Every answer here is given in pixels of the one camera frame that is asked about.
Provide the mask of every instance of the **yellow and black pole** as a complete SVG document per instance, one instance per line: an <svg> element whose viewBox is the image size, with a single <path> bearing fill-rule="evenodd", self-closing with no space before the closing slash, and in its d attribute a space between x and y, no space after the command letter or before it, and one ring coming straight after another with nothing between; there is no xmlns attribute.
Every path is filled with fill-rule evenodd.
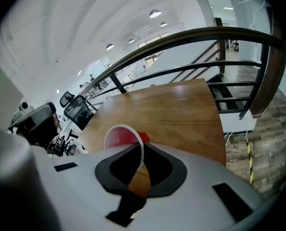
<svg viewBox="0 0 286 231"><path fill-rule="evenodd" d="M249 142L247 142L247 150L249 156L249 167L250 167L250 184L253 185L253 162Z"/></svg>

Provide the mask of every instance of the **wooden table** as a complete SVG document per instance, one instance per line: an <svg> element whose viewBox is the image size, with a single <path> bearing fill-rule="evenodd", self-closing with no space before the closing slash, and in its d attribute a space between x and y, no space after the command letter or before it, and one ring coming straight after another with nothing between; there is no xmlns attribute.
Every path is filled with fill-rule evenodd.
<svg viewBox="0 0 286 231"><path fill-rule="evenodd" d="M225 165L225 145L216 104L204 79L174 82L108 98L79 140L89 153L103 150L104 136L124 124L151 142L199 154Z"/></svg>

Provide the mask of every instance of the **black metal railing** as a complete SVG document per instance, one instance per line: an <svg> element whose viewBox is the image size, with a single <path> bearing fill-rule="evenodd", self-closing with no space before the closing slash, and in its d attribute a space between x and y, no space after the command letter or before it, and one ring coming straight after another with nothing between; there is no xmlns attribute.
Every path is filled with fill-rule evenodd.
<svg viewBox="0 0 286 231"><path fill-rule="evenodd" d="M205 51L203 51L197 58L195 58L191 64L195 64L198 62L203 56L205 56L211 49L213 49L217 44L218 40L213 42ZM208 62L213 56L215 56L218 52L220 52L220 49L214 51L208 58L204 60L204 62ZM192 70L190 73L188 73L185 77L183 77L180 81L186 80L190 75L192 75L197 69ZM178 77L180 77L185 71L181 71L177 76L175 76L170 83L174 82Z"/></svg>
<svg viewBox="0 0 286 231"><path fill-rule="evenodd" d="M253 61L211 61L211 62L202 62L202 63L194 63L184 65L174 69L168 69L160 72L156 72L150 75L146 75L135 80L129 81L127 83L120 83L118 78L116 77L115 73L124 67L148 56L153 53L163 51L172 47L193 43L193 42L200 42L206 40L223 40L223 39L231 39L231 40L244 40L250 42L256 42L262 44L261 50L261 63L253 62ZM125 56L115 64L113 64L110 68L106 69L103 73L101 73L85 90L81 92L81 95L86 95L90 89L95 87L98 83L106 78L111 78L116 87L111 88L109 90L102 91L99 94L92 96L92 98L96 98L100 95L104 95L105 93L119 90L121 93L127 92L125 90L125 86L133 85L135 83L167 75L177 72L182 72L190 69L199 69L199 68L208 68L213 66L256 66L259 67L258 74L255 81L239 81L239 82L219 82L219 83L208 83L210 87L220 87L220 86L253 86L252 91L248 97L242 98L216 98L215 102L237 102L237 101L245 101L245 105L243 109L237 110L222 110L220 111L221 114L223 113L240 113L239 117L243 118L246 112L249 110L250 106L252 105L258 91L260 85L262 83L267 60L269 54L269 48L275 47L277 49L281 48L281 41L273 36L270 36L265 33L261 33L258 31L238 28L238 27L205 27L193 30L187 30L180 33L176 33L165 38L161 38L157 41L149 43L146 46L143 46L134 52L130 53L129 55Z"/></svg>

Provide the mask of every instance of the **red cup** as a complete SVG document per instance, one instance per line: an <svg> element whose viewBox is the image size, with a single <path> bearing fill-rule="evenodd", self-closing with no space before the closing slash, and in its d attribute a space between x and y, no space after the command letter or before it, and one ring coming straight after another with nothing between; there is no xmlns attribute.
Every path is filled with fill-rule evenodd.
<svg viewBox="0 0 286 231"><path fill-rule="evenodd" d="M144 160L144 143L150 139L145 132L139 132L127 125L116 125L109 129L104 137L104 149L111 149L125 144L139 143L141 147L141 164Z"/></svg>

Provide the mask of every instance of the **person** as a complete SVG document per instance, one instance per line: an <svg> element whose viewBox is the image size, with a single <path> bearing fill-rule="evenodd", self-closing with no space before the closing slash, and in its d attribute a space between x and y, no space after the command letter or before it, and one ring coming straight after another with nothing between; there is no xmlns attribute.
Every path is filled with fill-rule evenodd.
<svg viewBox="0 0 286 231"><path fill-rule="evenodd" d="M95 80L95 78L93 77L93 75L90 75L90 77L91 77L91 82L92 82L93 80ZM101 86L100 86L100 83L98 83L98 84L96 85L96 87L98 88L98 90L101 90L101 89L102 89Z"/></svg>
<svg viewBox="0 0 286 231"><path fill-rule="evenodd" d="M80 88L82 89L85 89L89 84L87 82L83 83L82 85L79 85Z"/></svg>
<svg viewBox="0 0 286 231"><path fill-rule="evenodd" d="M239 43L237 40L234 42L234 51L239 51Z"/></svg>

